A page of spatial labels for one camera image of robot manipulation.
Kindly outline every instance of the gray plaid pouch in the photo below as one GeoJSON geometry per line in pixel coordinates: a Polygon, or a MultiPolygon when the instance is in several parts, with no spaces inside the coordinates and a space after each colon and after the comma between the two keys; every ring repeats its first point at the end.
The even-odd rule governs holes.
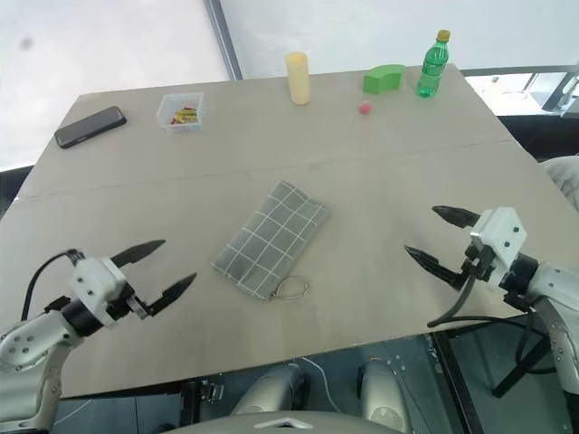
{"type": "Polygon", "coordinates": [[[323,203],[280,181],[213,266],[241,291],[267,300],[329,215],[323,203]]]}

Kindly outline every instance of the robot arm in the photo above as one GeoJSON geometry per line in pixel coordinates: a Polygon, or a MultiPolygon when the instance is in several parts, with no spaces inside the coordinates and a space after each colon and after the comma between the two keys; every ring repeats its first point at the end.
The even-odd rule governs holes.
{"type": "MultiPolygon", "coordinates": [[[[512,307],[539,314],[551,339],[574,432],[579,433],[579,271],[550,263],[539,265],[520,253],[527,233],[512,208],[487,210],[481,216],[449,206],[432,209],[447,222],[462,228],[472,226],[462,272],[442,267],[436,258],[421,250],[406,249],[424,269],[457,290],[469,277],[484,280],[492,288],[506,290],[504,300],[512,307]]],[[[432,323],[436,326],[443,322],[444,319],[432,323]]]]}
{"type": "Polygon", "coordinates": [[[0,432],[48,432],[62,393],[61,371],[72,349],[103,326],[112,328],[130,311],[154,316],[177,300],[195,274],[176,282],[148,306],[119,270],[163,244],[151,241],[111,259],[71,258],[76,299],[61,297],[38,317],[0,336],[0,432]]]}

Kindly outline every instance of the clear plastic box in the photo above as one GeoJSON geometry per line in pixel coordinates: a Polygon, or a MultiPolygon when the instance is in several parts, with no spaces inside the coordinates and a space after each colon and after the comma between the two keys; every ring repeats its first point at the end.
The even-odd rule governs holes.
{"type": "Polygon", "coordinates": [[[161,105],[157,110],[157,121],[159,126],[165,131],[171,133],[185,133],[186,131],[195,131],[203,128],[203,93],[173,93],[164,95],[161,99],[161,105]],[[175,112],[190,107],[197,110],[197,122],[186,124],[171,124],[171,119],[175,112]]]}

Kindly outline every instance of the wooden table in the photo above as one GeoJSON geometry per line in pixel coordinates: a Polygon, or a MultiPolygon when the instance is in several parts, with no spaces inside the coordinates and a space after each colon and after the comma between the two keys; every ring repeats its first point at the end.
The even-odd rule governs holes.
{"type": "MultiPolygon", "coordinates": [[[[167,244],[124,269],[149,301],[192,271],[162,314],[127,316],[65,364],[67,396],[218,373],[427,331],[456,292],[408,256],[409,244],[457,269],[469,242],[430,211],[516,207],[525,252],[576,266],[579,214],[484,106],[452,65],[439,94],[413,95],[418,68],[398,91],[364,96],[363,72],[313,76],[312,100],[290,103],[286,81],[246,80],[80,97],[67,124],[119,105],[128,123],[81,146],[49,143],[0,222],[0,326],[17,321],[29,278],[57,251],[108,256],[142,241],[167,244]],[[155,113],[166,93],[202,91],[203,131],[171,135],[155,113]],[[374,109],[357,112],[362,99],[374,109]],[[211,262],[284,179],[333,215],[292,274],[312,292],[261,303],[211,262]]],[[[47,269],[31,315],[69,294],[71,266],[47,269]]],[[[502,294],[476,286],[465,313],[511,316],[502,294]]]]}

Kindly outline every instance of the yellow cylinder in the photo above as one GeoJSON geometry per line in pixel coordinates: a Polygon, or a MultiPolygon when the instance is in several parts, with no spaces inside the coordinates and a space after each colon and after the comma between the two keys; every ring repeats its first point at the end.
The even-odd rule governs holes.
{"type": "Polygon", "coordinates": [[[309,103],[308,56],[304,52],[286,54],[289,97],[291,102],[302,106],[309,103]]]}

